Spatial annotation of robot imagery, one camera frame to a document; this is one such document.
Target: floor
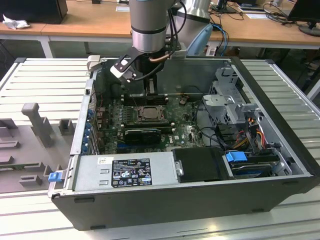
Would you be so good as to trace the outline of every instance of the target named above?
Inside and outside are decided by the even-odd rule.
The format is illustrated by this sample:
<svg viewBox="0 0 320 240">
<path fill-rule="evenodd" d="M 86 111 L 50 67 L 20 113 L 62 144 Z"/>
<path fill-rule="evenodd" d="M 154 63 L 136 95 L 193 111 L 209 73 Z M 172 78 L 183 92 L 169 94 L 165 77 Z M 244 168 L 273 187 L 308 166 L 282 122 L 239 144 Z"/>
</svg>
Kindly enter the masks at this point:
<svg viewBox="0 0 320 240">
<path fill-rule="evenodd" d="M 5 75 L 7 69 L 10 68 L 15 58 L 44 58 L 42 47 L 37 41 L 28 40 L 4 40 L 4 46 L 13 56 L 11 57 L 7 51 L 0 46 L 0 79 Z M 86 58 L 89 54 L 86 53 L 83 42 L 51 42 L 51 47 L 57 58 Z M 104 43 L 91 42 L 89 47 L 91 54 L 97 54 L 104 57 L 117 57 L 123 54 L 124 50 L 131 46 L 130 43 Z M 239 57 L 241 59 L 256 59 L 258 48 L 242 47 L 240 48 Z M 279 59 L 279 49 L 269 49 L 264 58 Z M 288 75 L 288 77 L 296 82 L 302 73 L 300 81 L 297 85 L 301 88 L 305 79 L 308 77 L 308 71 L 302 59 L 306 57 L 306 53 L 301 49 L 292 49 L 284 60 L 279 64 L 279 67 Z M 320 104 L 320 97 L 315 100 Z"/>
</svg>

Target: computer case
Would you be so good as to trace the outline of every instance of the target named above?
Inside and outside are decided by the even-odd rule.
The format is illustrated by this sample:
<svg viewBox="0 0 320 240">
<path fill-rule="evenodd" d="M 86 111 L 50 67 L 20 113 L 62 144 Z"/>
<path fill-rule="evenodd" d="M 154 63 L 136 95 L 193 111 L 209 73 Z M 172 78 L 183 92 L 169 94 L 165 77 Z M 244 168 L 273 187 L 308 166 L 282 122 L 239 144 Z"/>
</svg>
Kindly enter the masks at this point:
<svg viewBox="0 0 320 240">
<path fill-rule="evenodd" d="M 1 0 L 0 19 L 3 15 L 14 20 L 60 24 L 67 14 L 66 0 Z"/>
</svg>

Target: paper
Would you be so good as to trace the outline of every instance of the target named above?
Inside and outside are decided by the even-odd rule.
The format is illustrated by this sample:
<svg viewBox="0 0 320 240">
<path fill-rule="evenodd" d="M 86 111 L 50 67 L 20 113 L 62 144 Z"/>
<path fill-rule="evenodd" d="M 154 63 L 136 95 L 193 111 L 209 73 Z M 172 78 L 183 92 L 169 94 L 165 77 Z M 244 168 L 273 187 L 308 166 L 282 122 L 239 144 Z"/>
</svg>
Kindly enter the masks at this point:
<svg viewBox="0 0 320 240">
<path fill-rule="evenodd" d="M 23 28 L 28 28 L 30 25 L 28 25 L 27 21 L 24 20 L 13 20 L 10 18 L 7 18 L 5 15 L 3 15 L 3 21 L 2 23 L 6 25 L 10 29 L 23 29 Z"/>
<path fill-rule="evenodd" d="M 265 14 L 261 13 L 247 13 L 246 14 L 250 19 L 269 19 Z"/>
<path fill-rule="evenodd" d="M 129 6 L 117 6 L 115 9 L 117 12 L 130 12 Z"/>
</svg>

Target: sticker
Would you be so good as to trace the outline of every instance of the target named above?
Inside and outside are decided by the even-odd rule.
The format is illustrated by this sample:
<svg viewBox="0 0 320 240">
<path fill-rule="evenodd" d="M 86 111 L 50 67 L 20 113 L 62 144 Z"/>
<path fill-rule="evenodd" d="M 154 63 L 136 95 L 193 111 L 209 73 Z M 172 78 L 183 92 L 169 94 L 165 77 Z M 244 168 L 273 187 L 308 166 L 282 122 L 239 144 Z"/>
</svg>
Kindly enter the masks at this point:
<svg viewBox="0 0 320 240">
<path fill-rule="evenodd" d="M 112 164 L 113 156 L 98 157 L 98 164 Z"/>
<path fill-rule="evenodd" d="M 113 160 L 112 157 L 111 186 L 113 188 L 148 185 L 152 185 L 151 165 L 149 158 Z"/>
</svg>

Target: computer monitor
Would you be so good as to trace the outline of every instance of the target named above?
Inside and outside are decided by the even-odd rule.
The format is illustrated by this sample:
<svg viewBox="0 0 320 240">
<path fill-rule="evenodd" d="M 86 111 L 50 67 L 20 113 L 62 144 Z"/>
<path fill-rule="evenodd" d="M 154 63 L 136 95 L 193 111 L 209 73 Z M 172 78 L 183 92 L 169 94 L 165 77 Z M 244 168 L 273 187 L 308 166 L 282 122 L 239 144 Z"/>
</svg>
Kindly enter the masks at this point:
<svg viewBox="0 0 320 240">
<path fill-rule="evenodd" d="M 320 0 L 297 0 L 288 16 L 290 21 L 308 22 L 306 26 L 300 26 L 299 30 L 305 34 L 320 37 Z"/>
</svg>

